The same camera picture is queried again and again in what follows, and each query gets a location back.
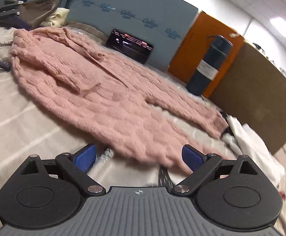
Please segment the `large brown cardboard box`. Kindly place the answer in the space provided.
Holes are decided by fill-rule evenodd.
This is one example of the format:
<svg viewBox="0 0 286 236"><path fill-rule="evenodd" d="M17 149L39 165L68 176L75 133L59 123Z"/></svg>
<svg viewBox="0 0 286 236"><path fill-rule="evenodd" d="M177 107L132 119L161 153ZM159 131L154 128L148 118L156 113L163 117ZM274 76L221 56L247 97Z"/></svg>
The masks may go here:
<svg viewBox="0 0 286 236"><path fill-rule="evenodd" d="M241 124L248 124L275 154L286 143L286 78L245 42L209 97Z"/></svg>

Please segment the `pink knitted sweater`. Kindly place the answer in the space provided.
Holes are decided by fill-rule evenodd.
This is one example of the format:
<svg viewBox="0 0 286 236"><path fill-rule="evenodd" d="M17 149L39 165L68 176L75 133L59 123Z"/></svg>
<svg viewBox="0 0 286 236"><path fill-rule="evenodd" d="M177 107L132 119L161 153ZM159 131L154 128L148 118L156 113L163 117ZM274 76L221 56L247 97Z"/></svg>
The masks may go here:
<svg viewBox="0 0 286 236"><path fill-rule="evenodd" d="M189 172L181 149L193 140L162 110L220 138L227 122L143 65L68 28L14 31L12 71L21 88L63 121L120 155Z"/></svg>

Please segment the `brown folded garment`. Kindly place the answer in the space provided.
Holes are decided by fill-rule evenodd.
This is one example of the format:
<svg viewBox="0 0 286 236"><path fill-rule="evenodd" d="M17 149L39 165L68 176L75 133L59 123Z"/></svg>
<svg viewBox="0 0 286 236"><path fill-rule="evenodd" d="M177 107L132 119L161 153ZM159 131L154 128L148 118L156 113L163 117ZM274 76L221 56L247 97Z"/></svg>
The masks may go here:
<svg viewBox="0 0 286 236"><path fill-rule="evenodd" d="M24 22L24 29L37 28L59 7L59 0L34 0L19 7L19 18Z"/></svg>

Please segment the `folded white garment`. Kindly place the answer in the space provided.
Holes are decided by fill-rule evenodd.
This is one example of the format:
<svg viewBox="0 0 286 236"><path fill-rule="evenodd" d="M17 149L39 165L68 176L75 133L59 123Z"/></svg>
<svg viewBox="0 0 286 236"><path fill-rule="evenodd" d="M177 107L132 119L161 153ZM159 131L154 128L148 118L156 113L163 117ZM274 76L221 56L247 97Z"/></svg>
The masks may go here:
<svg viewBox="0 0 286 236"><path fill-rule="evenodd" d="M226 121L233 134L224 133L222 140L235 155L248 155L277 186L286 172L283 165L272 156L262 138L248 124L242 125L233 116L227 116Z"/></svg>

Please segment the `cream folded garment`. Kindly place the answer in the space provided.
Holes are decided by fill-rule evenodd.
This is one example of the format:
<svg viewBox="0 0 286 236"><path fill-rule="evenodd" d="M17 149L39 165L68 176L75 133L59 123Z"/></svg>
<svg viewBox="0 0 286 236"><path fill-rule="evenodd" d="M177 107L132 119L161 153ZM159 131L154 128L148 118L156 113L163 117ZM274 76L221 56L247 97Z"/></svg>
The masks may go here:
<svg viewBox="0 0 286 236"><path fill-rule="evenodd" d="M40 24L40 27L62 27L65 25L70 10L64 7L57 8L54 13Z"/></svg>

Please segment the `grey-blue flat box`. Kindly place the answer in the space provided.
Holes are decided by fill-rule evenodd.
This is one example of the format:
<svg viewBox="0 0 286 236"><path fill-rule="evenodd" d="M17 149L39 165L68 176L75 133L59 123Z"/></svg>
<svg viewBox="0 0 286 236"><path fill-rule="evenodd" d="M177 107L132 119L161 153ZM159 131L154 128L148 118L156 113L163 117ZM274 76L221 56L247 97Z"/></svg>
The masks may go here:
<svg viewBox="0 0 286 236"><path fill-rule="evenodd" d="M69 21L147 41L154 47L147 63L160 70L167 69L198 14L183 0L60 0L60 5L70 10Z"/></svg>

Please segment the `orange flat box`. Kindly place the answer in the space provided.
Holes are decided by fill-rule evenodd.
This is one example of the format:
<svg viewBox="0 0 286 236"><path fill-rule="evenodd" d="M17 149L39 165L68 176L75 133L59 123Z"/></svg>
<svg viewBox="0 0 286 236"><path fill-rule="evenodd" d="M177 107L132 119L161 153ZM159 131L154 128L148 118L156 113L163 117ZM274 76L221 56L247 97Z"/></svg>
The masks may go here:
<svg viewBox="0 0 286 236"><path fill-rule="evenodd" d="M188 83L194 75L196 67L209 49L210 42L213 40L211 36L216 35L222 35L228 39L233 44L233 47L213 82L205 89L203 95L206 98L212 95L219 82L231 67L244 43L244 37L236 30L205 12L200 12L168 68L170 74L182 80L184 83Z"/></svg>

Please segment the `dark blue vacuum bottle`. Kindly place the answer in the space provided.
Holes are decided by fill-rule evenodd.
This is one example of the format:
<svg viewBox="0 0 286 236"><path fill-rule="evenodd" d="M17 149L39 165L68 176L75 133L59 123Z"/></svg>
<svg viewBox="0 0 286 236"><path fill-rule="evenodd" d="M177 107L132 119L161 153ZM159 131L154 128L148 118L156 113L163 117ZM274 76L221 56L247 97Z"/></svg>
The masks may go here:
<svg viewBox="0 0 286 236"><path fill-rule="evenodd" d="M201 96L214 80L233 47L233 44L222 35L211 37L214 39L210 43L209 49L186 85L187 91L195 96Z"/></svg>

